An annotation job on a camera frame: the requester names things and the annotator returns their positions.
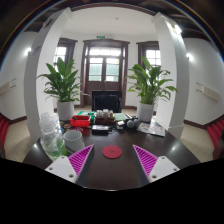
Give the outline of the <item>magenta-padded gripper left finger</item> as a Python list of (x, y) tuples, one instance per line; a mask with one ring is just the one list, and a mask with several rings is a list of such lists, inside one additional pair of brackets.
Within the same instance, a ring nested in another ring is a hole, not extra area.
[(93, 157), (94, 146), (89, 145), (70, 156), (60, 156), (46, 168), (46, 171), (72, 183), (82, 185), (87, 177)]

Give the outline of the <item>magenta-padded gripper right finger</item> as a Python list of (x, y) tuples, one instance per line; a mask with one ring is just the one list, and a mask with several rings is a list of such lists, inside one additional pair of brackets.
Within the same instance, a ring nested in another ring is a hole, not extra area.
[(149, 151), (134, 145), (137, 171), (142, 184), (155, 182), (179, 171), (179, 168), (166, 156), (155, 156)]

